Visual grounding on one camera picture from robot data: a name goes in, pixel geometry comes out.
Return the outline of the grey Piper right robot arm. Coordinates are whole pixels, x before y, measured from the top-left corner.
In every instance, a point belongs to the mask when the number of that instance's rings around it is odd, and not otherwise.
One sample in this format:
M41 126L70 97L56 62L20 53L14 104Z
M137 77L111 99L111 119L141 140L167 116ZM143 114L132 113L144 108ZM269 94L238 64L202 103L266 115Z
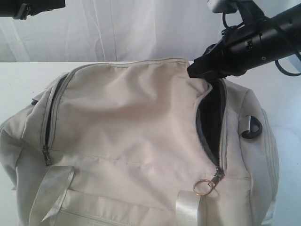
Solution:
M207 4L213 13L222 14L225 29L221 40L188 67L191 78L213 81L241 76L270 62L284 75L300 76L279 63L291 55L301 58L300 4L272 18L252 0L209 0Z

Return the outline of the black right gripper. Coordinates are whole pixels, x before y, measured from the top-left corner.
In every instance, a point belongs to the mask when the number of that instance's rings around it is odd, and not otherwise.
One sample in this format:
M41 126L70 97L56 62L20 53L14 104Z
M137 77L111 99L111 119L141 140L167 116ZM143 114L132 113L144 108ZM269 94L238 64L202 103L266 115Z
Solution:
M247 70L280 59L280 35L268 22L228 31L207 53L195 59L187 71L190 78L213 81L241 76Z

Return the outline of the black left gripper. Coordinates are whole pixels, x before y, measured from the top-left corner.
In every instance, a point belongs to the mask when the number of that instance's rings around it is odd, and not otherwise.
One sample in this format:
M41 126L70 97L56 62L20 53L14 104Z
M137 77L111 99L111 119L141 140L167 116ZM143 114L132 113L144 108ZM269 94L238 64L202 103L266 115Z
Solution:
M26 20L27 16L35 16L65 6L65 0L0 0L0 17Z

